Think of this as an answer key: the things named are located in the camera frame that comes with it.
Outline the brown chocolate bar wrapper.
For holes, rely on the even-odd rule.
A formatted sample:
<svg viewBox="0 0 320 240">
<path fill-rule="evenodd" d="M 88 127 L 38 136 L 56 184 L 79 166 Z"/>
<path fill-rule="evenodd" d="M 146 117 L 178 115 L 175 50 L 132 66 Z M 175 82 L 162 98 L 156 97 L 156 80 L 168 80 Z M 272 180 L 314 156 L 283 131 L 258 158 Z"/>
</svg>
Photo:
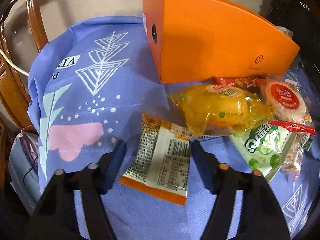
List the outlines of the brown chocolate bar wrapper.
<svg viewBox="0 0 320 240">
<path fill-rule="evenodd" d="M 256 79 L 252 77 L 215 77 L 214 82 L 217 85 L 234 86 L 243 89 L 256 87 Z"/>
</svg>

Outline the dark carved wooden cabinet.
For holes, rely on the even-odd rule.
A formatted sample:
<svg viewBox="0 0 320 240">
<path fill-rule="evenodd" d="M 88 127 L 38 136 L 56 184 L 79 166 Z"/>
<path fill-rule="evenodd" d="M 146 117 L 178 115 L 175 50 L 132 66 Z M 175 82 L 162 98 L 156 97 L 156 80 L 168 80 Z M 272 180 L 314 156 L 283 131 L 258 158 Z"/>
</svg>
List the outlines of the dark carved wooden cabinet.
<svg viewBox="0 0 320 240">
<path fill-rule="evenodd" d="M 319 89 L 319 0 L 263 0 L 260 14 L 293 32 L 304 71 Z"/>
</svg>

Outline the tan bread packet clear wrap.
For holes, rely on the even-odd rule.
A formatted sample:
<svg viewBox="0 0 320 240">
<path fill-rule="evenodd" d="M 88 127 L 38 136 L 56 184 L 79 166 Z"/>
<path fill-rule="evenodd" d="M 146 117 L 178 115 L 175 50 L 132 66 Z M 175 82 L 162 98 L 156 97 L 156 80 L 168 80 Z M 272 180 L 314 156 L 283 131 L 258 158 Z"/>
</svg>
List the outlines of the tan bread packet clear wrap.
<svg viewBox="0 0 320 240">
<path fill-rule="evenodd" d="M 308 151 L 313 143 L 312 135 L 309 133 L 298 133 L 293 141 L 290 150 L 284 159 L 281 170 L 296 182 L 301 168 L 305 151 Z"/>
</svg>

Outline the orange cardboard box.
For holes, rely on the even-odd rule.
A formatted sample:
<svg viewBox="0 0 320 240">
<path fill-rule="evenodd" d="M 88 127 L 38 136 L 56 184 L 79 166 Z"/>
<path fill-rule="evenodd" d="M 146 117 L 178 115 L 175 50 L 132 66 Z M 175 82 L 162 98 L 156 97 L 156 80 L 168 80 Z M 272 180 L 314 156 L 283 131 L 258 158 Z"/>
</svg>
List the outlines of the orange cardboard box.
<svg viewBox="0 0 320 240">
<path fill-rule="evenodd" d="M 228 0 L 142 0 L 144 29 L 162 83 L 283 75 L 299 46 Z"/>
</svg>

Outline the orange yellow cake packet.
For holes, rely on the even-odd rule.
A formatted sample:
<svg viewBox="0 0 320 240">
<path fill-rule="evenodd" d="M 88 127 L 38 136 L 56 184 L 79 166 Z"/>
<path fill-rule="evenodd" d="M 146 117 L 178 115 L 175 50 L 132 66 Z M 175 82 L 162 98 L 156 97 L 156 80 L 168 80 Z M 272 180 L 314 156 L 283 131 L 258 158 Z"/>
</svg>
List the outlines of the orange yellow cake packet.
<svg viewBox="0 0 320 240">
<path fill-rule="evenodd" d="M 189 132 L 226 136 L 243 133 L 272 119 L 271 107 L 247 90 L 224 85 L 193 85 L 168 98 L 181 111 Z"/>
</svg>

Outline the blue patterned tablecloth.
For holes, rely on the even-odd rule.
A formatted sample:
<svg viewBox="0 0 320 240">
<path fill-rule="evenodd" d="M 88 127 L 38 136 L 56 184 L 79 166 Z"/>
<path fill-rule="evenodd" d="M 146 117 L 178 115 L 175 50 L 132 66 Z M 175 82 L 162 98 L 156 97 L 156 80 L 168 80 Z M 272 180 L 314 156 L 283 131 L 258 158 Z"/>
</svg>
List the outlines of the blue patterned tablecloth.
<svg viewBox="0 0 320 240">
<path fill-rule="evenodd" d="M 41 195 L 57 169 L 80 171 L 114 150 L 126 154 L 116 181 L 101 196 L 116 239 L 201 239 L 216 197 L 205 188 L 190 150 L 187 201 L 178 205 L 119 182 L 134 161 L 142 112 L 167 120 L 169 104 L 138 17 L 102 17 L 70 27 L 49 42 L 29 75 L 29 117 L 39 133 Z M 236 171 L 251 169 L 227 138 L 200 140 L 202 148 Z M 296 182 L 278 172 L 269 183 L 290 239 L 319 233 L 319 139 L 305 152 Z M 80 191 L 74 192 L 82 239 L 90 239 Z"/>
</svg>

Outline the grey blue bag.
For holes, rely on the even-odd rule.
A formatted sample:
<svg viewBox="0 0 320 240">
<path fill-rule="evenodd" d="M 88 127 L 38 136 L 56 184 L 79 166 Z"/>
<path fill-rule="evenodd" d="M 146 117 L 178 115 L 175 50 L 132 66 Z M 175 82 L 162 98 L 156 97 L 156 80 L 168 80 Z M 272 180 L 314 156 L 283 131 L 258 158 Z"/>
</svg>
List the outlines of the grey blue bag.
<svg viewBox="0 0 320 240">
<path fill-rule="evenodd" d="M 37 168 L 38 136 L 19 133 L 11 147 L 8 169 L 11 185 L 29 215 L 32 215 L 41 196 Z"/>
</svg>

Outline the small gold white snack packet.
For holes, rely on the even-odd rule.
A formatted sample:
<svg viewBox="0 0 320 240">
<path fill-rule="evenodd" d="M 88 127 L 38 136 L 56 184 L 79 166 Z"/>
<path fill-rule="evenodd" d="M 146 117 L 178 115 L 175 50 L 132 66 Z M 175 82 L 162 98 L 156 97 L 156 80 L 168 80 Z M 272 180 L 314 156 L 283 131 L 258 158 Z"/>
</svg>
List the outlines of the small gold white snack packet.
<svg viewBox="0 0 320 240">
<path fill-rule="evenodd" d="M 191 134 L 186 127 L 142 114 L 137 154 L 119 182 L 178 205 L 187 200 Z"/>
</svg>

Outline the round rice cracker red label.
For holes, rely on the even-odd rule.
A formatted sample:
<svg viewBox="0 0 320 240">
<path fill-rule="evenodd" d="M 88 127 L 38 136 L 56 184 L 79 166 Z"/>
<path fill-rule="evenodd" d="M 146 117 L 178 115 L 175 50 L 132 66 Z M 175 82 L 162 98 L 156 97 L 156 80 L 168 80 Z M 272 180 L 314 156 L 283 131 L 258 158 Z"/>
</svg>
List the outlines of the round rice cracker red label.
<svg viewBox="0 0 320 240">
<path fill-rule="evenodd" d="M 272 110 L 269 124 L 290 132 L 316 134 L 306 103 L 293 84 L 273 79 L 257 79 L 255 83 Z"/>
</svg>

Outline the carved wooden chair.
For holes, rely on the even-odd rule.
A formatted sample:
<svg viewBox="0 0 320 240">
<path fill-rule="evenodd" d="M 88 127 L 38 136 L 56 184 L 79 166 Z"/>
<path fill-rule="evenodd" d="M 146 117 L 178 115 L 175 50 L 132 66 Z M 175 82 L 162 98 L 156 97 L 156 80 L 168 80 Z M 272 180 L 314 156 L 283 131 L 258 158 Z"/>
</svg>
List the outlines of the carved wooden chair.
<svg viewBox="0 0 320 240">
<path fill-rule="evenodd" d="M 64 9 L 60 6 L 62 2 L 63 0 L 38 0 L 37 2 L 44 30 L 50 41 L 67 27 L 67 24 L 63 22 Z M 131 15 L 138 11 L 141 1 L 93 0 L 90 5 L 94 7 L 94 12 L 85 12 L 87 16 L 101 16 L 116 12 Z M 25 0 L 17 0 L 11 7 L 1 34 L 4 51 L 9 55 L 9 59 L 21 70 L 28 72 L 39 52 L 29 25 Z M 1 109 L 5 111 L 8 122 L 13 125 L 14 130 L 34 131 L 35 128 L 27 115 L 30 102 L 28 78 L 8 65 L 7 62 L 4 62 L 4 67 L 6 70 L 1 75 L 1 91 L 4 99 L 1 103 Z"/>
</svg>

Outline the green pea snack packet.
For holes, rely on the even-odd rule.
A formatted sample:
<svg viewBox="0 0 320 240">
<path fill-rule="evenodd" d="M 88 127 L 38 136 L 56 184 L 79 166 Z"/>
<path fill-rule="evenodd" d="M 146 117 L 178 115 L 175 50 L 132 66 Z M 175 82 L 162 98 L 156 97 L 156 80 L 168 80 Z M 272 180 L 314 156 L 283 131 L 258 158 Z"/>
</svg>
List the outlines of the green pea snack packet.
<svg viewBox="0 0 320 240">
<path fill-rule="evenodd" d="M 278 172 L 295 139 L 297 133 L 268 122 L 233 134 L 229 139 L 252 170 L 259 170 L 269 182 Z"/>
</svg>

